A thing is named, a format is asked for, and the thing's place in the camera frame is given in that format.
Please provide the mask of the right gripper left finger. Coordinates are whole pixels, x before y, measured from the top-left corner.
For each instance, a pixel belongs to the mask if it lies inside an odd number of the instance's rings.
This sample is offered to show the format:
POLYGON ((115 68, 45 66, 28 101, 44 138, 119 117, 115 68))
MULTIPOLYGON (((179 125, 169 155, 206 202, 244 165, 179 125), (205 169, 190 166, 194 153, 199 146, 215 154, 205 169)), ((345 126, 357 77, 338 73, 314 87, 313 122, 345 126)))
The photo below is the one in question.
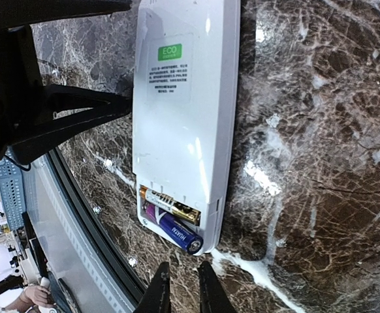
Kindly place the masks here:
POLYGON ((134 313, 170 313, 169 262, 160 263, 134 313))

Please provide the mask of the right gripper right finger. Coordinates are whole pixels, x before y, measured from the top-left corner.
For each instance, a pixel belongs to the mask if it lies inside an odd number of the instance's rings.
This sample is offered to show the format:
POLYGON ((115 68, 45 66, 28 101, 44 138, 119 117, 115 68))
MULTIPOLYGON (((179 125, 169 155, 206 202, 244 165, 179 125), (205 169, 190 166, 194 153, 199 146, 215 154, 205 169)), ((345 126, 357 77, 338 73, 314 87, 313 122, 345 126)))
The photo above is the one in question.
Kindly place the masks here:
POLYGON ((198 268, 201 313, 236 313, 211 264, 203 261, 198 268))

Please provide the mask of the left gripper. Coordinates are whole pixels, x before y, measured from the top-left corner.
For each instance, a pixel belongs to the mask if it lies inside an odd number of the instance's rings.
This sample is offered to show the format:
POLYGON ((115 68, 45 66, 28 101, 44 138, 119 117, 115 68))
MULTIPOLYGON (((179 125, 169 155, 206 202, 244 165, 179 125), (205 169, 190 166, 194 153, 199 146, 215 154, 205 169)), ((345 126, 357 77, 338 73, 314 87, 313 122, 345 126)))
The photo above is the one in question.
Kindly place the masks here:
POLYGON ((130 96, 42 86, 32 29, 25 25, 106 15, 130 10, 131 5, 131 1, 0 0, 0 160, 10 151, 17 164, 29 165, 76 135, 132 112, 130 96))

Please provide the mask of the blue battery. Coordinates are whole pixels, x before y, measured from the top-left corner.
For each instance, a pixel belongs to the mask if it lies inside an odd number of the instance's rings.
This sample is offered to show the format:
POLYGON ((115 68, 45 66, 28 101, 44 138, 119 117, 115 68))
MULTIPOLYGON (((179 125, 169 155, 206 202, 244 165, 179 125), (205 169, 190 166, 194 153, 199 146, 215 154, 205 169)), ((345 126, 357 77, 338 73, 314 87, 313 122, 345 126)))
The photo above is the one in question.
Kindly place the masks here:
POLYGON ((174 215, 147 201, 143 208, 147 216, 188 254, 196 254, 202 248, 203 238, 174 215))

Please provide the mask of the white remote control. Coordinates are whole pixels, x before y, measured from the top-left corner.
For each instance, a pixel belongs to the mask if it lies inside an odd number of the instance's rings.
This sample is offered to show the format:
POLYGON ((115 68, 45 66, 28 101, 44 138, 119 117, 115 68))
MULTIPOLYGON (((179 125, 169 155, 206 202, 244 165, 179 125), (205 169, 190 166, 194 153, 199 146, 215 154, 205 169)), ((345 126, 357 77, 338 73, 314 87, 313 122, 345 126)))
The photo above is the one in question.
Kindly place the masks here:
POLYGON ((132 164, 140 223, 178 246, 150 202, 219 243, 229 181, 240 48, 239 1, 142 1, 133 83, 132 164))

